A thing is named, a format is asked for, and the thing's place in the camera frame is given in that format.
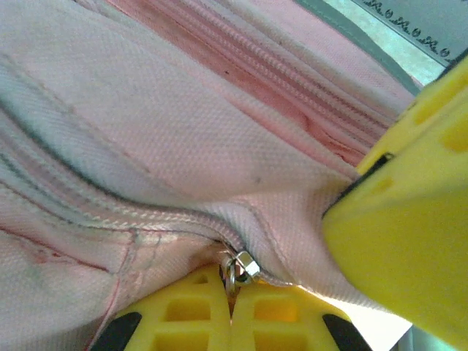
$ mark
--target rectangular hole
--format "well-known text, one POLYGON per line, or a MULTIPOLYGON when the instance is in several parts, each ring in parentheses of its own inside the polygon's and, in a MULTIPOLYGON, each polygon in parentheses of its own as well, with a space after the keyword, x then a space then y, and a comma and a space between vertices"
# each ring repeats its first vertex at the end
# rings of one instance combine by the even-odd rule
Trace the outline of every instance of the rectangular hole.
POLYGON ((201 298, 177 298, 167 306, 164 321, 210 320, 211 310, 207 300, 201 298))
POLYGON ((393 186, 392 178, 384 178, 377 182, 370 190, 369 195, 381 195, 393 186))
POLYGON ((207 333, 160 333, 152 351, 208 351, 207 333))
POLYGON ((207 284, 207 283, 208 283, 208 278, 206 277, 205 274, 203 274, 202 276, 198 276, 193 281, 193 284, 207 284))
POLYGON ((288 298, 262 299, 255 303, 256 320, 274 320, 279 322, 297 322, 298 307, 288 298))
POLYGON ((431 117, 437 115, 443 106, 446 106, 457 94, 465 88, 464 77, 457 79, 440 81, 437 83, 437 93, 431 92, 430 97, 426 97, 426 101, 417 104, 414 109, 414 121, 420 125, 428 121, 431 117))
POLYGON ((445 131, 442 144, 457 153, 468 151, 468 114, 445 131))
POLYGON ((255 351, 307 351, 307 339, 296 333, 254 332, 255 351))

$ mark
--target zipper pull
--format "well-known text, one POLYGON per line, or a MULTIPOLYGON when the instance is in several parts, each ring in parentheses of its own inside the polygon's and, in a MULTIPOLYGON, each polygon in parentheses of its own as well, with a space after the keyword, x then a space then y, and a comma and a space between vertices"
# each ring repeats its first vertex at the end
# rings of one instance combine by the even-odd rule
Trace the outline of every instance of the zipper pull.
POLYGON ((235 256, 223 252, 219 274, 224 282, 228 298, 235 298, 242 286, 256 282, 260 278, 260 267, 247 251, 235 256))

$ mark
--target yellow plastic object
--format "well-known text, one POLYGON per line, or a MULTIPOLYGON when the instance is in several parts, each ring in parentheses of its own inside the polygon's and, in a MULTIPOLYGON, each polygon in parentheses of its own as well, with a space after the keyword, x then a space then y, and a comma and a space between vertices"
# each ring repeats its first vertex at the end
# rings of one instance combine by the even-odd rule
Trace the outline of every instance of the yellow plastic object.
POLYGON ((338 351, 324 314, 349 320, 298 287, 243 287, 234 308, 232 351, 338 351))
POLYGON ((142 315, 124 351, 339 351, 322 316, 349 321, 344 312, 298 287, 251 284, 231 321, 218 272, 201 268, 121 311, 142 315))
POLYGON ((359 290, 468 350, 468 59, 424 89, 371 153, 395 157, 323 219, 359 290))
POLYGON ((218 266, 202 268, 134 303, 117 317, 139 312, 125 351, 225 351, 230 313, 218 266))

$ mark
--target metal ring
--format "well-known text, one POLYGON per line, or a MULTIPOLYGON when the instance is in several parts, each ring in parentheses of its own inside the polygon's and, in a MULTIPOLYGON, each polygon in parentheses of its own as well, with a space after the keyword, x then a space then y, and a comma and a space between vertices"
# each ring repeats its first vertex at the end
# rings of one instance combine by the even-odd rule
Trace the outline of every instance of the metal ring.
POLYGON ((247 272, 243 272, 240 276, 237 276, 235 278, 235 283, 237 285, 248 285, 252 282, 253 282, 253 279, 247 272))
POLYGON ((235 277, 235 261, 233 260, 227 267, 224 273, 226 275, 226 293, 233 297, 238 292, 238 285, 235 277))

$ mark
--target pink bag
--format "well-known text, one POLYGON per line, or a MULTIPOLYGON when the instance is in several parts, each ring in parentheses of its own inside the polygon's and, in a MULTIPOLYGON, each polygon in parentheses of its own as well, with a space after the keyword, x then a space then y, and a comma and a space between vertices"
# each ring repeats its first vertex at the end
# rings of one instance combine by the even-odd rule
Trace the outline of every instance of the pink bag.
POLYGON ((343 309, 324 210, 413 95, 294 1, 0 1, 0 349, 83 350, 226 248, 343 309))

